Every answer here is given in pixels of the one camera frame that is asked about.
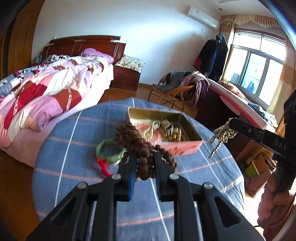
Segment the pink gloved hand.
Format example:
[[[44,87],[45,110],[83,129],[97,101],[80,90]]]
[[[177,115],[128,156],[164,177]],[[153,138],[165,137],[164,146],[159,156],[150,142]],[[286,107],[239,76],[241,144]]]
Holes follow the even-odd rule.
[[[273,172],[261,196],[257,223],[263,228],[265,240],[273,240],[279,233],[290,213],[295,208],[295,194],[285,191],[275,194],[275,172]]]

